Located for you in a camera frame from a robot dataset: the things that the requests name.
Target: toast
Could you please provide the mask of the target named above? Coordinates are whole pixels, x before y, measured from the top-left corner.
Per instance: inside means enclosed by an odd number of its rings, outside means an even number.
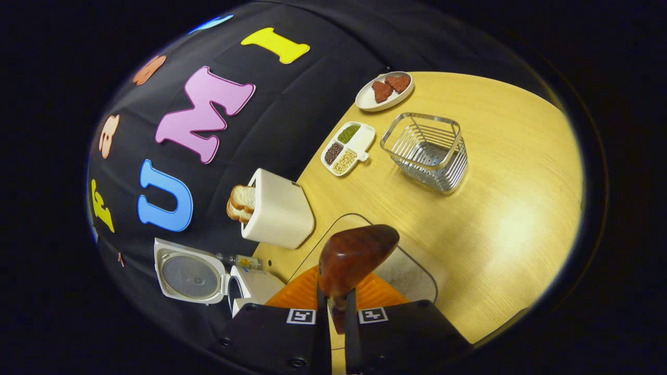
[[[387,100],[389,95],[392,94],[394,89],[389,83],[384,83],[380,81],[373,82],[373,91],[375,92],[376,103],[382,103]]]
[[[229,195],[229,202],[235,209],[252,214],[255,211],[255,187],[234,186]]]
[[[390,75],[385,77],[384,82],[389,83],[389,85],[391,85],[391,87],[395,89],[397,93],[402,93],[410,85],[410,77],[407,75],[401,75],[399,77],[393,77]]]
[[[252,214],[250,214],[246,211],[243,211],[243,210],[235,209],[234,206],[232,206],[232,204],[231,204],[231,199],[229,199],[227,201],[227,216],[229,216],[230,218],[232,218],[234,220],[237,220],[241,223],[248,224]]]

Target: glass bottle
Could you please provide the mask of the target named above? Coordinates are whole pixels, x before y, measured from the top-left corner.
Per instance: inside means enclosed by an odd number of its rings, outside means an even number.
[[[222,255],[221,253],[217,253],[215,257],[227,266],[244,267],[248,270],[261,270],[261,260],[257,258],[239,254]]]

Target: tabletop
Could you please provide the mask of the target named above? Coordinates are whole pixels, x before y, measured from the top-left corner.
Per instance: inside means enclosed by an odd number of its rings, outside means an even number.
[[[390,225],[436,281],[435,305],[475,343],[536,302],[566,262],[579,230],[581,155],[566,115],[537,95],[472,75],[410,74],[414,90],[398,105],[364,112],[352,103],[297,180],[313,233],[295,250],[260,243],[253,256],[271,260],[266,269],[288,282],[346,214]],[[405,112],[460,124],[468,169],[454,193],[410,179],[380,147]],[[375,128],[376,136],[368,159],[336,177],[320,154],[349,121]]]

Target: pink letter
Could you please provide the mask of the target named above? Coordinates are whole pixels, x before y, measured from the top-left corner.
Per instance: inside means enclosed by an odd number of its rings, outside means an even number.
[[[168,139],[178,143],[198,153],[201,162],[208,164],[213,160],[220,140],[214,135],[204,138],[194,132],[226,129],[227,124],[213,103],[223,106],[228,116],[234,116],[253,93],[255,85],[240,85],[212,74],[208,66],[201,67],[185,82],[185,94],[193,109],[167,113],[162,117],[155,141],[162,143]]]

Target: metal wire basket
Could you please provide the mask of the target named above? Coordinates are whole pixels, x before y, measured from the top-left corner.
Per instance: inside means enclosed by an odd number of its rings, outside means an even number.
[[[407,125],[398,134],[394,129],[401,123]],[[387,142],[393,142],[391,149],[385,147]],[[408,176],[439,192],[454,192],[468,166],[461,127],[444,117],[402,113],[382,136],[380,147]]]

